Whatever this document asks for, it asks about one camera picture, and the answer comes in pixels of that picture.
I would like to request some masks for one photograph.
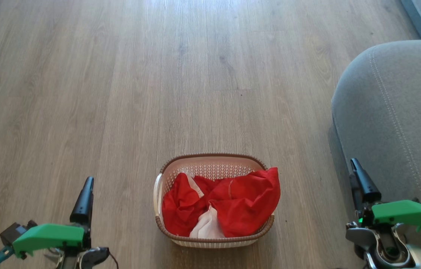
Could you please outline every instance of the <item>red cloth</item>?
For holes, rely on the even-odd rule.
[[[195,176],[194,182],[204,194],[202,198],[190,187],[184,173],[178,174],[173,187],[164,195],[164,226],[172,234],[189,236],[199,216],[211,204],[226,237],[252,235],[267,221],[280,199],[276,167],[215,182]]]

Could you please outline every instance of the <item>sofa stitching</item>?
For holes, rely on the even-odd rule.
[[[381,96],[383,97],[383,100],[385,101],[386,109],[388,109],[388,114],[390,114],[391,121],[393,122],[393,127],[395,128],[396,134],[398,135],[398,139],[400,140],[400,143],[401,143],[401,146],[403,148],[403,151],[405,152],[405,157],[406,157],[406,160],[408,161],[408,163],[410,165],[410,169],[411,169],[411,173],[413,175],[413,178],[415,179],[415,182],[416,182],[419,190],[421,191],[421,188],[420,188],[420,186],[418,184],[418,180],[417,180],[417,178],[415,176],[415,171],[413,170],[413,167],[411,165],[410,157],[409,157],[408,152],[406,151],[406,147],[405,147],[405,145],[403,143],[402,136],[400,134],[400,131],[398,130],[398,127],[396,126],[395,118],[393,117],[393,114],[392,114],[392,112],[390,110],[390,106],[388,105],[388,100],[386,99],[386,96],[383,93],[383,89],[381,88],[381,83],[378,80],[378,77],[381,79],[381,76],[379,76],[379,75],[378,75],[378,77],[376,76],[376,72],[375,72],[376,63],[375,63],[374,55],[375,55],[375,47],[371,48],[371,51],[369,51],[369,53],[368,53],[368,56],[369,56],[369,66],[371,67],[371,71],[373,72],[373,75],[375,76],[375,80],[376,80],[376,83],[378,84],[378,87],[380,89]]]
[[[417,166],[417,164],[415,162],[415,158],[413,157],[413,154],[411,152],[411,149],[410,149],[410,145],[408,143],[408,140],[405,137],[405,133],[403,133],[403,128],[401,127],[400,121],[398,120],[398,117],[396,116],[395,108],[393,107],[393,104],[391,102],[390,95],[388,94],[388,90],[386,90],[385,84],[383,83],[383,79],[381,78],[380,72],[378,71],[378,67],[376,66],[374,48],[372,49],[371,55],[372,55],[372,58],[373,58],[373,65],[375,66],[376,74],[378,75],[378,78],[380,79],[381,85],[383,86],[383,89],[384,89],[384,91],[386,93],[386,99],[388,99],[388,103],[390,104],[391,111],[393,112],[393,117],[395,119],[393,121],[393,124],[395,124],[395,121],[396,121],[396,124],[398,126],[398,129],[397,129],[398,136],[400,136],[399,133],[401,134],[401,136],[400,136],[400,142],[402,143],[403,149],[405,150],[405,154],[406,154],[406,149],[407,149],[407,152],[409,153],[409,158],[408,158],[408,155],[406,155],[406,158],[407,158],[407,160],[409,162],[409,165],[410,165],[410,168],[412,170],[413,177],[415,178],[415,181],[416,181],[416,183],[418,185],[418,188],[421,191],[421,174],[420,174],[419,169],[418,169],[418,166]]]

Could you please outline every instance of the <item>white cloth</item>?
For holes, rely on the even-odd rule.
[[[197,183],[194,181],[194,176],[188,173],[185,173],[185,175],[187,176],[187,181],[189,182],[190,188],[197,192],[199,198],[202,198],[204,193],[200,190],[199,186],[197,186]]]
[[[217,221],[217,210],[209,205],[209,210],[199,216],[199,222],[190,232],[191,238],[225,238]]]

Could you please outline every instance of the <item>basket handle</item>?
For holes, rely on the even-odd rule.
[[[162,182],[161,182],[162,174],[159,174],[158,177],[156,177],[156,182],[154,183],[154,193],[153,193],[153,203],[154,203],[154,214],[156,214],[156,217],[159,216],[161,213],[161,191],[162,191]]]

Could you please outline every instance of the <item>clothing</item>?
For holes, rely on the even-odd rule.
[[[192,238],[224,238],[219,221],[217,220],[217,210],[209,206],[204,214],[199,216],[199,222],[190,232]]]
[[[166,230],[174,235],[217,236],[213,210],[225,237],[255,233],[277,207],[280,183],[276,167],[246,176],[212,181],[180,173],[171,190],[164,195],[162,214]]]

